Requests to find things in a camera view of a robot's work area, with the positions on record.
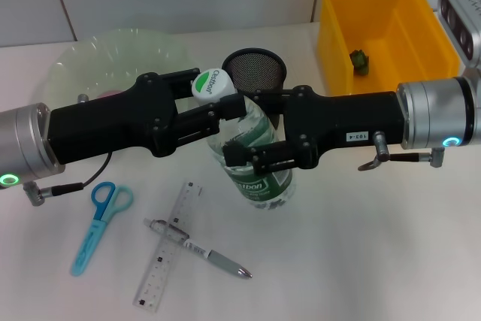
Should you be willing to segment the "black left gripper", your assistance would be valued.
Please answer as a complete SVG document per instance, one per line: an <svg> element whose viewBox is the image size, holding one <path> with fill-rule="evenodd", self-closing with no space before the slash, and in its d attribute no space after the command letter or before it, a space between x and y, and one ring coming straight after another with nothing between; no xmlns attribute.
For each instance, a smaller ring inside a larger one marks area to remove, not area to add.
<svg viewBox="0 0 481 321"><path fill-rule="evenodd" d="M145 74L124 92L53 110L47 139L54 155L63 165L129 147L146 148L158 158L171 155L175 99L192 97L200 73L191 68Z"/></svg>

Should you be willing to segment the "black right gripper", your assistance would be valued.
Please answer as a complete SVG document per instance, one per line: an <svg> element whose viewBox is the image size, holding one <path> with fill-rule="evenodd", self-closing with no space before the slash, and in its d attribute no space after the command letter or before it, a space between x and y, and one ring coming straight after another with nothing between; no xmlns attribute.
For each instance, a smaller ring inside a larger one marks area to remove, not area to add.
<svg viewBox="0 0 481 321"><path fill-rule="evenodd" d="M259 106L282 106L286 141L245 147L229 141L222 147L228 167L251 165L256 175L293 168L312 169L329 150L365 147L383 132L387 144L399 144L404 135L404 115L394 92L327 97L308 86L292 89L257 89L248 97ZM156 148L178 148L219 132L220 120L247 114L244 97L227 95L179 114L174 99L165 96L161 121L153 127Z"/></svg>

